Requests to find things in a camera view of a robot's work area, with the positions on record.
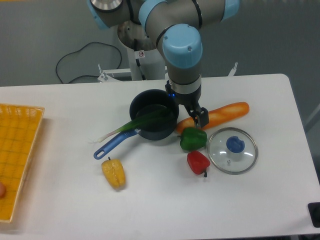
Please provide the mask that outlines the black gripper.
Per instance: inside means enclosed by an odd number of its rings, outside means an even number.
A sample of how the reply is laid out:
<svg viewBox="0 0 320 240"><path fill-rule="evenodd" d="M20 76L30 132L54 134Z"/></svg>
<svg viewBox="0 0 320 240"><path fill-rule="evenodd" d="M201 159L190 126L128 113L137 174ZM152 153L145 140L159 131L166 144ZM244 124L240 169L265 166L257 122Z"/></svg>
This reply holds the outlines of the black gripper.
<svg viewBox="0 0 320 240"><path fill-rule="evenodd" d="M165 90L177 105L183 105L188 115L193 119L194 126L204 128L209 123L209 113L200 107L201 82L199 80L188 85L179 85L168 80Z"/></svg>

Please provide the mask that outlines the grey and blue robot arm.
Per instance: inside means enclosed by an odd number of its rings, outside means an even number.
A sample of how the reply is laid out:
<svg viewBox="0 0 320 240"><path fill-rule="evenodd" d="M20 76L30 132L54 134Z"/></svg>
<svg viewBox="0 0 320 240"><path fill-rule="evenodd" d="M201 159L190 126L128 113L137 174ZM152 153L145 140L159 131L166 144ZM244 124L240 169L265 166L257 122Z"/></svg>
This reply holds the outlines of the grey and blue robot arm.
<svg viewBox="0 0 320 240"><path fill-rule="evenodd" d="M164 59L166 92L183 105L198 128L209 123L201 96L203 45L199 30L237 14L238 0L89 0L96 23L113 27L132 22L142 28Z"/></svg>

